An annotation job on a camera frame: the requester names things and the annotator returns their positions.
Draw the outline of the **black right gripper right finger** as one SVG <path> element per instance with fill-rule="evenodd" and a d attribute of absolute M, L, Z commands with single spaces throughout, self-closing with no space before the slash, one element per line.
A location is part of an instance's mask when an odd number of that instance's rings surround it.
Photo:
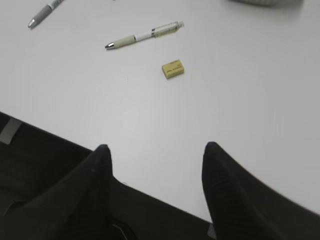
<path fill-rule="evenodd" d="M 270 188 L 208 142 L 202 187 L 218 240 L 318 240 L 320 216 Z"/>

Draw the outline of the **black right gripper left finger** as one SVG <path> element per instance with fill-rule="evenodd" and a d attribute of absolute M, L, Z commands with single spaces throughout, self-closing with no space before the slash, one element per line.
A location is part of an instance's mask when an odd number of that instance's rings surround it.
<path fill-rule="evenodd" d="M 106 240 L 111 182 L 111 152 L 102 144 L 49 190 L 8 211 L 0 238 Z"/>

